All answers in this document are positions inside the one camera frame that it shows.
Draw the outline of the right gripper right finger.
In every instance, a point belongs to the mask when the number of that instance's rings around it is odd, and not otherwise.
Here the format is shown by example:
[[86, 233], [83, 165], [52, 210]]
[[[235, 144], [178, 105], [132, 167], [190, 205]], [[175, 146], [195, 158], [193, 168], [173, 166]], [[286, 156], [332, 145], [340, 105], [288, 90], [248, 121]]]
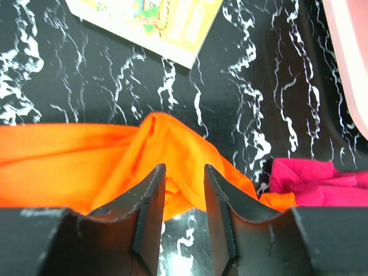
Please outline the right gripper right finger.
[[215, 275], [287, 275], [279, 238], [288, 214], [242, 192], [209, 164], [204, 188]]

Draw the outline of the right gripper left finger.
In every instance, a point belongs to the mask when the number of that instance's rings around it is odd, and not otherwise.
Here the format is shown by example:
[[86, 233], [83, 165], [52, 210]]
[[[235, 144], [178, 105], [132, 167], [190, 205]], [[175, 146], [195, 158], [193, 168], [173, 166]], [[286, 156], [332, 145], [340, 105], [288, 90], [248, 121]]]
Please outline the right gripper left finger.
[[91, 275], [156, 275], [166, 167], [157, 165], [140, 183], [86, 220], [93, 242]]

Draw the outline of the orange t shirt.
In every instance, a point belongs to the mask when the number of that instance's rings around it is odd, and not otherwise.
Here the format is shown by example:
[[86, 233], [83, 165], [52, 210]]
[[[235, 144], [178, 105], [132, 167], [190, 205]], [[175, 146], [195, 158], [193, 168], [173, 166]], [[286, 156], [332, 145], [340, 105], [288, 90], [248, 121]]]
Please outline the orange t shirt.
[[140, 126], [29, 124], [1, 127], [1, 206], [70, 207], [86, 214], [166, 167], [163, 219], [206, 209], [212, 165], [252, 198], [252, 182], [215, 146], [176, 118], [149, 114]]
[[279, 212], [284, 212], [289, 208], [297, 206], [293, 193], [263, 193], [259, 197], [259, 202]]

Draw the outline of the folded orange t shirt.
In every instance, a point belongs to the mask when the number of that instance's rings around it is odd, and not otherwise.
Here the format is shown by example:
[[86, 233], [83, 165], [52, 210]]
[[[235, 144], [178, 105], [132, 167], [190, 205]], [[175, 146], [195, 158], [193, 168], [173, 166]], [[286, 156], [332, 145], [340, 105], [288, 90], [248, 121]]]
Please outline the folded orange t shirt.
[[284, 212], [289, 208], [297, 206], [293, 193], [263, 193], [259, 197], [259, 202], [279, 212]]

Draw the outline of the folded magenta t shirt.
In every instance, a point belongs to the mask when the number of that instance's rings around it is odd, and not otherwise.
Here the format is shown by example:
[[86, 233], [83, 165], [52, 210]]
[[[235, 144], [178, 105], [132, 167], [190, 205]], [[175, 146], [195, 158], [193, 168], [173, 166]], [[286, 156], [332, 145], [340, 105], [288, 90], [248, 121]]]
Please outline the folded magenta t shirt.
[[274, 205], [367, 207], [367, 171], [340, 172], [332, 162], [276, 158], [269, 179], [270, 192], [282, 194]]

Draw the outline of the green paperback book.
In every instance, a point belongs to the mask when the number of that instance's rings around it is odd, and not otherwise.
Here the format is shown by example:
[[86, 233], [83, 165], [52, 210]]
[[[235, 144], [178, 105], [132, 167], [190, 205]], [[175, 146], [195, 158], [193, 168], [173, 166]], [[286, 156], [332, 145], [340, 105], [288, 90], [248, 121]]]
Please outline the green paperback book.
[[70, 12], [188, 69], [221, 1], [67, 1]]

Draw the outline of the pink three-tier shelf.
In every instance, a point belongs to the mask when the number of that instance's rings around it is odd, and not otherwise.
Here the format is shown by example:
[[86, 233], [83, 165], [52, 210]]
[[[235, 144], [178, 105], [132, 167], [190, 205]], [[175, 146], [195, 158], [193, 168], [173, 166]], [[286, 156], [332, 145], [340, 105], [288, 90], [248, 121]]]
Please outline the pink three-tier shelf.
[[323, 1], [350, 116], [367, 137], [367, 1]]

